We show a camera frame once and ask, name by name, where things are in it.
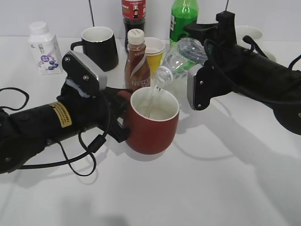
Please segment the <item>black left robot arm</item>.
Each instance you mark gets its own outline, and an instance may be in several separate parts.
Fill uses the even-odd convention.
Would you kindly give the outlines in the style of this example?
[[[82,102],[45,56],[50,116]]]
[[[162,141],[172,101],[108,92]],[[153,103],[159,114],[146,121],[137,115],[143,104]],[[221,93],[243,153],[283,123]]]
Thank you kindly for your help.
[[[129,107],[125,95],[128,89],[107,87],[95,97],[84,98],[74,88],[64,84],[54,103],[21,110],[14,114],[0,109],[0,171],[10,173],[29,168],[50,168],[71,164],[86,156],[93,157],[106,141],[106,136],[121,143],[129,137],[130,130],[118,118]],[[88,145],[81,142],[84,153],[64,161],[27,165],[27,161],[46,147],[60,144],[73,136],[81,137],[87,130],[99,128],[102,134]]]

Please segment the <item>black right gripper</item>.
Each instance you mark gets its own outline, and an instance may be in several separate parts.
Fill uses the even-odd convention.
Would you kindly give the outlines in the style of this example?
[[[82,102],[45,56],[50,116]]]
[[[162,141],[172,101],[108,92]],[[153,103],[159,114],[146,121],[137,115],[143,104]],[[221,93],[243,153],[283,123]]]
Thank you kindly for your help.
[[[205,70],[203,78],[207,83],[207,93],[210,98],[226,95],[231,92],[231,85],[222,75],[226,66],[224,48],[233,47],[236,41],[234,28],[235,14],[223,11],[216,15],[217,23],[190,23],[184,27],[190,38],[200,41],[204,47],[207,60],[202,65]]]

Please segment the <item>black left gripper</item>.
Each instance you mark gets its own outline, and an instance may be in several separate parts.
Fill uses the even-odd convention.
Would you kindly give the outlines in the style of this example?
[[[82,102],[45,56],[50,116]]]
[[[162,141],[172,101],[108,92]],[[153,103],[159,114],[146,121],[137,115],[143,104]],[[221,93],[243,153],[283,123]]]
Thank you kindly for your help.
[[[65,83],[57,101],[67,109],[72,125],[59,129],[56,132],[56,139],[62,141],[79,134],[84,129],[90,130],[95,127],[105,131],[110,121],[108,134],[118,143],[126,141],[130,135],[130,129],[118,119],[124,119],[129,107],[129,100],[125,96],[129,97],[131,94],[129,89],[106,87],[95,98],[84,98]]]

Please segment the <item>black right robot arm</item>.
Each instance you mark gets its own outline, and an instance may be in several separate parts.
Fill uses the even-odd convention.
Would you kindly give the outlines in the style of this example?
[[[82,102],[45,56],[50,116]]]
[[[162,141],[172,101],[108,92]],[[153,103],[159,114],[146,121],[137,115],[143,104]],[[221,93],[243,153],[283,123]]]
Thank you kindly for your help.
[[[206,61],[188,73],[187,99],[193,110],[206,109],[213,97],[230,92],[242,94],[271,108],[288,131],[301,132],[301,72],[294,62],[285,67],[268,59],[258,44],[245,35],[244,48],[237,44],[235,15],[223,11],[214,24],[185,26],[190,37],[200,41]]]

